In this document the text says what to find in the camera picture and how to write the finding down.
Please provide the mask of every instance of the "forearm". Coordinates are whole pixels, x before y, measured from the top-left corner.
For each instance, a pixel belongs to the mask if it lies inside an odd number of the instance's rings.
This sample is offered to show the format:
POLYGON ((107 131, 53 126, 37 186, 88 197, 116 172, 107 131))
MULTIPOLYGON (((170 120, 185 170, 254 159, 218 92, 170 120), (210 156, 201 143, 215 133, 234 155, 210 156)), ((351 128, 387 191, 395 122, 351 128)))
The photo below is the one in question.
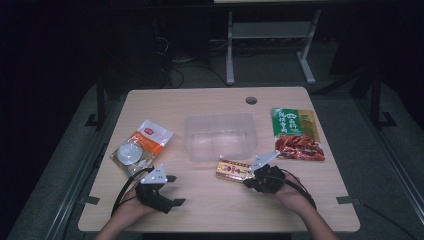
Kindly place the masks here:
POLYGON ((312 206, 308 206, 300 211, 297 211, 297 214, 305 223, 312 240, 339 239, 339 237, 333 232, 330 226, 328 226, 317 210, 312 206))
POLYGON ((114 240, 118 238, 122 230, 117 229, 111 220, 109 220, 109 222, 102 228, 96 236, 96 240, 114 240))

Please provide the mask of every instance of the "red label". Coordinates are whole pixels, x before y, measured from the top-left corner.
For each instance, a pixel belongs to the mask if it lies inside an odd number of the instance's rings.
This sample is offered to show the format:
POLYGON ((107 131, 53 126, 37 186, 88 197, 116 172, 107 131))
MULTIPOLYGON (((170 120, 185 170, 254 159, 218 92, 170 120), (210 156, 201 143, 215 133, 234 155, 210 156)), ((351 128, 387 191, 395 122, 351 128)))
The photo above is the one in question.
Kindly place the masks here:
POLYGON ((151 128, 145 128, 144 132, 149 134, 149 135, 152 135, 153 133, 155 133, 151 128))

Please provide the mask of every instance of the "food package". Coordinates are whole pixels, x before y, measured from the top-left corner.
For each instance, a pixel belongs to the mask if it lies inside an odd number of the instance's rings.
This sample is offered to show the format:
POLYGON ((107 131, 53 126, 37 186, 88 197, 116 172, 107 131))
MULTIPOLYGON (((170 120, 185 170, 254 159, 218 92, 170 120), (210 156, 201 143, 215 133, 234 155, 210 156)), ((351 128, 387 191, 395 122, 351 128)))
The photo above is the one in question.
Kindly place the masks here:
POLYGON ((110 158, 128 177, 148 167, 173 135, 172 131, 145 120, 143 124, 116 149, 110 158))
POLYGON ((325 160, 312 110, 273 108, 272 124, 279 158, 325 160))
POLYGON ((216 169, 216 177, 228 181, 242 183, 243 180, 254 177, 249 171, 249 164, 220 159, 216 169))

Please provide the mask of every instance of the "wooden table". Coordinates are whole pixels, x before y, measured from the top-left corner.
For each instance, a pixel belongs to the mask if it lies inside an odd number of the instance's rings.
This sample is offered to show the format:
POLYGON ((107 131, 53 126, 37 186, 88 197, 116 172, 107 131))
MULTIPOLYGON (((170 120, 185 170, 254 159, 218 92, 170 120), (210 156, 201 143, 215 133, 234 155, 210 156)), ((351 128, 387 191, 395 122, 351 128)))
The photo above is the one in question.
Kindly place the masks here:
MULTIPOLYGON (((296 232, 306 231, 301 219, 276 199, 246 188, 243 184, 215 177, 217 162, 193 162, 184 147, 185 119, 200 114, 246 112, 252 114, 258 134, 255 154, 274 151, 271 108, 311 109, 308 93, 301 87, 212 88, 137 90, 128 94, 111 137, 90 196, 97 205, 86 204, 79 221, 82 231, 99 231, 110 218, 114 201, 127 176, 109 158, 145 119, 174 132, 154 162, 164 164, 167 174, 177 176, 160 193, 169 198, 186 198, 168 214, 145 217, 129 230, 140 232, 296 232), (249 105, 247 97, 257 98, 249 105)), ((302 180, 316 201, 318 211, 337 232, 354 232, 360 227, 352 204, 338 204, 336 197, 348 196, 328 142, 318 123, 326 156, 324 162, 273 160, 302 180)), ((240 162, 252 163, 251 159, 240 162)))

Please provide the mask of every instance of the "plastic box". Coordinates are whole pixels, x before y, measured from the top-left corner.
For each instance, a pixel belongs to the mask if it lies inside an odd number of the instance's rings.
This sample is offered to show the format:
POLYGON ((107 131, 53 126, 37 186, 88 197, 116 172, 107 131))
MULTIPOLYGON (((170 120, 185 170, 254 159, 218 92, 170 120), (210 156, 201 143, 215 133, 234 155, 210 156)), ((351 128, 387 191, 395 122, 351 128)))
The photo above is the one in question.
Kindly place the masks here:
POLYGON ((192 161, 244 160, 258 139, 251 114, 224 113, 187 118, 184 143, 192 161))

